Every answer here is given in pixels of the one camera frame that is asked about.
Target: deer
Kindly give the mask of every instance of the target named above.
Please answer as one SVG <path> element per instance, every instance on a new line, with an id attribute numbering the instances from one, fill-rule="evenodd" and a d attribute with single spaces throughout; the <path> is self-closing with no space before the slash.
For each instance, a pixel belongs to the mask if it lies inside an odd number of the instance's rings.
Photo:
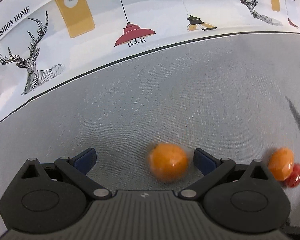
<path id="1" fill-rule="evenodd" d="M 271 25 L 277 25 L 277 26 L 282 26 L 282 23 L 279 22 L 279 21 L 274 21 L 273 19 L 271 19 L 270 17 L 268 16 L 265 16 L 265 15 L 261 15 L 261 14 L 258 14 L 256 11 L 255 11 L 255 7 L 257 6 L 258 4 L 258 1 L 257 0 L 251 0 L 251 2 L 249 2 L 248 0 L 240 0 L 240 2 L 242 4 L 244 4 L 245 6 L 248 7 L 251 15 L 256 18 L 256 19 L 259 19 L 261 21 L 264 21 L 266 23 L 269 23 Z"/>
<path id="2" fill-rule="evenodd" d="M 48 12 L 46 11 L 46 22 L 43 26 L 42 22 L 38 19 L 29 18 L 26 19 L 32 20 L 37 23 L 38 25 L 38 37 L 36 38 L 32 33 L 28 32 L 30 35 L 32 42 L 30 43 L 30 47 L 28 47 L 30 51 L 30 55 L 27 59 L 21 58 L 19 55 L 12 54 L 10 48 L 8 47 L 8 53 L 10 58 L 7 56 L 2 56 L 0 53 L 0 64 L 6 65 L 10 63 L 15 63 L 19 68 L 26 68 L 27 69 L 27 82 L 26 87 L 22 93 L 25 95 L 30 91 L 34 90 L 38 86 L 42 85 L 43 83 L 49 81 L 50 79 L 60 75 L 64 71 L 64 65 L 58 64 L 50 69 L 47 70 L 37 70 L 36 60 L 39 56 L 40 48 L 37 48 L 39 42 L 42 40 L 44 35 L 48 29 Z"/>

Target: triangular cutout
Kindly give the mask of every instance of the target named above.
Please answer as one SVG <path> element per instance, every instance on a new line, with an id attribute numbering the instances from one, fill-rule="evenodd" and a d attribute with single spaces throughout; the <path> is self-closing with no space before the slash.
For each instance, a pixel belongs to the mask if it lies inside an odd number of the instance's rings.
<path id="1" fill-rule="evenodd" d="M 39 177 L 39 173 L 34 165 L 29 165 L 28 169 L 23 174 L 23 179 Z"/>
<path id="2" fill-rule="evenodd" d="M 268 179 L 267 175 L 260 166 L 256 166 L 250 176 L 254 179 Z"/>

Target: blue gripper pad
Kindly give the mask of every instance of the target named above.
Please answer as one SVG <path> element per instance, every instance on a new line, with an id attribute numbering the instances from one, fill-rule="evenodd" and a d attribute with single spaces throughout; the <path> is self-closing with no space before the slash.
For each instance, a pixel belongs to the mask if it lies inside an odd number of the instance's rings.
<path id="1" fill-rule="evenodd" d="M 220 166 L 221 161 L 198 148 L 194 150 L 193 163 L 203 175 L 207 175 Z"/>
<path id="2" fill-rule="evenodd" d="M 97 153 L 94 148 L 88 148 L 77 156 L 73 157 L 69 164 L 74 166 L 78 171 L 86 175 L 97 163 Z"/>

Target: orange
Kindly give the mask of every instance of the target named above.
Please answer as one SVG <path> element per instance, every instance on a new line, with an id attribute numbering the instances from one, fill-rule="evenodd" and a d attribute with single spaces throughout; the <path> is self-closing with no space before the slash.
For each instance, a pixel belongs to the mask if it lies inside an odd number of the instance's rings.
<path id="1" fill-rule="evenodd" d="M 278 181 L 284 181 L 293 170 L 293 151 L 280 148 L 275 151 L 269 161 L 268 168 Z"/>
<path id="2" fill-rule="evenodd" d="M 149 154 L 149 165 L 157 179 L 172 182 L 185 174 L 188 158 L 178 145 L 159 143 Z"/>

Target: white backdrop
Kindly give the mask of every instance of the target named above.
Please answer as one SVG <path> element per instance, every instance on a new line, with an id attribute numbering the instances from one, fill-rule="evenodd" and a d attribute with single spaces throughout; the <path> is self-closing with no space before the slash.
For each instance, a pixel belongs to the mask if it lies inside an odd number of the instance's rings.
<path id="1" fill-rule="evenodd" d="M 28 7 L 30 13 L 14 23 L 0 37 L 0 52 L 9 57 L 11 52 L 23 59 L 29 57 L 28 31 L 38 36 L 38 26 L 31 17 L 45 23 L 49 15 L 47 32 L 38 44 L 40 54 L 37 70 L 48 70 L 57 64 L 64 65 L 64 72 L 22 95 L 27 82 L 27 70 L 15 63 L 0 64 L 0 121 L 38 95 L 71 78 L 94 70 L 125 57 L 182 41 L 238 32 L 294 32 L 300 33 L 300 0 L 279 0 L 280 11 L 272 11 L 271 0 L 257 0 L 255 11 L 282 23 L 275 26 L 252 17 L 240 0 L 122 0 L 128 20 L 141 28 L 149 28 L 155 35 L 146 42 L 128 47 L 114 47 L 123 34 L 126 19 L 120 0 L 87 0 L 95 28 L 75 38 L 70 38 L 65 22 L 54 0 L 3 0 L 0 2 L 0 28 L 16 14 Z M 187 11 L 217 27 L 209 31 L 187 31 Z"/>

